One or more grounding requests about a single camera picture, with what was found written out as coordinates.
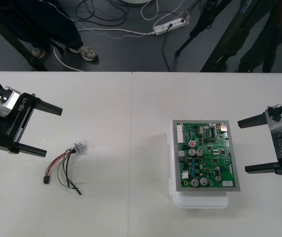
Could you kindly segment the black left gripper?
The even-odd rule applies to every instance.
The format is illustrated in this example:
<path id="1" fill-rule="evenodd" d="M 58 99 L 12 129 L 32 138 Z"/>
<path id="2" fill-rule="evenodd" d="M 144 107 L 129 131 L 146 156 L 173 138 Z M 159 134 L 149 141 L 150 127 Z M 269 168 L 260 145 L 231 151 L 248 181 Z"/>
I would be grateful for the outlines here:
<path id="1" fill-rule="evenodd" d="M 63 109 L 47 103 L 35 95 L 23 93 L 5 117 L 0 116 L 0 150 L 10 154 L 24 153 L 44 158 L 46 150 L 20 143 L 34 110 L 61 116 Z"/>

